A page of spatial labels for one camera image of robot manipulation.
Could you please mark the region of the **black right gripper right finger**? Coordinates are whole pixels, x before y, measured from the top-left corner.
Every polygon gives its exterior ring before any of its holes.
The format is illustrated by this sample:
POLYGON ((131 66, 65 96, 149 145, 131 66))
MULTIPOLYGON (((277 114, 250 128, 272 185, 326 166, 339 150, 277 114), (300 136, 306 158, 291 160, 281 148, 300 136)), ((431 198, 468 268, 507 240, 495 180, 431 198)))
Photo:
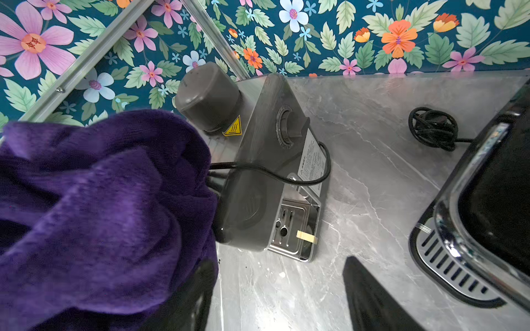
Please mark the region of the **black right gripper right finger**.
POLYGON ((346 259, 342 276, 354 331, 423 329, 356 257, 346 259))

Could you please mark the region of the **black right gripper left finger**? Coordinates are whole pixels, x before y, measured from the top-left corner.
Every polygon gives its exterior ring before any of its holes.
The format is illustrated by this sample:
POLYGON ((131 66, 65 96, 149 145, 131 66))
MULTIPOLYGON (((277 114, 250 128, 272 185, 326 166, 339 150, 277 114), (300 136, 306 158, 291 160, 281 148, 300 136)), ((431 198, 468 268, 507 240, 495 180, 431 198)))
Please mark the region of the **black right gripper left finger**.
POLYGON ((214 263, 209 259, 201 262, 196 272, 141 325, 140 329, 205 330, 216 279, 214 263))

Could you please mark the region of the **purple microfiber cloth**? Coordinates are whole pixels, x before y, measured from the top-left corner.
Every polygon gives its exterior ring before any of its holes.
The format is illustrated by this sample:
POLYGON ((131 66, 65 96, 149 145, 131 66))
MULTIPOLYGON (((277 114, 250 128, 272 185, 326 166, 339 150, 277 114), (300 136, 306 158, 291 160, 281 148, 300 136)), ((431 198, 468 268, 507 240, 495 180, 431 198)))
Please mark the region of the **purple microfiber cloth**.
POLYGON ((214 263, 211 153, 164 110, 11 122, 1 144, 1 329, 138 330, 214 263))

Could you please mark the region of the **silver espresso coffee machine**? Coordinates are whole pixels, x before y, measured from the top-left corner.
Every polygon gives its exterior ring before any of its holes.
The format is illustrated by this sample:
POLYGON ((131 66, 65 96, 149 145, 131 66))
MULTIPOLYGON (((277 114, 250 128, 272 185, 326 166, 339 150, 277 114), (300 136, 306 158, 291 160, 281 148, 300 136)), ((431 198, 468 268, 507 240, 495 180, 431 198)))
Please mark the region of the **silver espresso coffee machine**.
POLYGON ((209 62, 185 74, 173 106, 211 153, 207 183, 218 196, 216 240, 310 261, 331 158, 286 78, 234 82, 209 62))

